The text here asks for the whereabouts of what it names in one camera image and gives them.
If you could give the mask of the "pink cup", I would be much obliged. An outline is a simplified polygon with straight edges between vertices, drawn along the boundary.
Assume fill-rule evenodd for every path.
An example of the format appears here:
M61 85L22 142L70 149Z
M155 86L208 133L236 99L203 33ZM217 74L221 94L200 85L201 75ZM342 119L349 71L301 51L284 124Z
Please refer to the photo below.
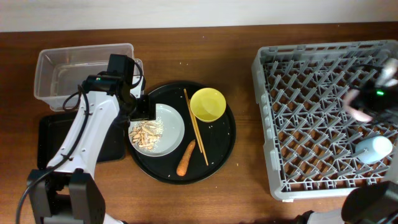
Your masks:
M359 90L349 90L344 97L343 100L343 108L344 110L350 114L355 120L360 122L370 122L373 118L357 109L354 109L350 104L351 102L359 95Z

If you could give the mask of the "blue cup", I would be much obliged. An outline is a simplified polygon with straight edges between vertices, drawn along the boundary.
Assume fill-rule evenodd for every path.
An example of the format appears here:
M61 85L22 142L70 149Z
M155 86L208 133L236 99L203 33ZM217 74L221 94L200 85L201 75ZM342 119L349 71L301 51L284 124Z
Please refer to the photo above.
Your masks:
M356 156L362 163L374 164L392 152L391 141L384 136L375 136L359 142L355 147Z

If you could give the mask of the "yellow bowl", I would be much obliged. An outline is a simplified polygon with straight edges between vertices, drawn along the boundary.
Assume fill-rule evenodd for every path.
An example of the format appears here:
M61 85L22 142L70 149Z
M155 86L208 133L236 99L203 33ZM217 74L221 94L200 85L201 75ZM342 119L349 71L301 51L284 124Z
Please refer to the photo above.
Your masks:
M221 118L226 111L226 99L214 88L202 88L190 98L193 115L202 122L210 123Z

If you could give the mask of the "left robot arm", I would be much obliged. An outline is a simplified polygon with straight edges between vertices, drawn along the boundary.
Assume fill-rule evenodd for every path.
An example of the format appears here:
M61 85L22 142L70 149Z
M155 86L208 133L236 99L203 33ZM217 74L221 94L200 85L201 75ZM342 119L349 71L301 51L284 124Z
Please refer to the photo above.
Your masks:
M18 203L21 220L29 198L36 223L117 223L106 213L95 183L95 167L110 128L156 118L155 104L144 94L141 66L127 55L112 54L106 71L78 86L78 111L68 134L44 170L32 170Z

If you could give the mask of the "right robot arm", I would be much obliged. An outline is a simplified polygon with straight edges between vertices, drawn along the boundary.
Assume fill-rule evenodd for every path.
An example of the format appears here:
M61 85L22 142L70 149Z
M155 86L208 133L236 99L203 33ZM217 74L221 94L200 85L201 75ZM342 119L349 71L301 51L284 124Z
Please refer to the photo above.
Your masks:
M358 121L397 121L397 80L367 82L345 98L346 111ZM397 219L397 156L385 179L376 185L354 189L341 209L307 211L293 223L393 223Z

